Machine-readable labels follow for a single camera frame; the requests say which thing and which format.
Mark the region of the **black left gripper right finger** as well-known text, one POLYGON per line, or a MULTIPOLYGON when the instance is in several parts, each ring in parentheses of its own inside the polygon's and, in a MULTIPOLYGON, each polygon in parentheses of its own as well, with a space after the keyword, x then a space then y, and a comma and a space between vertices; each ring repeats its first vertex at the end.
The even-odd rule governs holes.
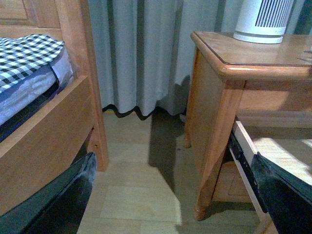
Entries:
POLYGON ((280 234, 312 232, 312 186, 261 154, 251 162, 253 190, 280 234))

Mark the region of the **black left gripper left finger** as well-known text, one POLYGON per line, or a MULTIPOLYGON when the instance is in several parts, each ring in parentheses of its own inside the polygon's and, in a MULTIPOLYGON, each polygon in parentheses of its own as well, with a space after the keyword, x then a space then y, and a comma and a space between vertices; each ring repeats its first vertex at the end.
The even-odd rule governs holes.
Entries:
POLYGON ((54 180, 0 217, 2 234, 77 233, 97 172, 88 153, 54 180))

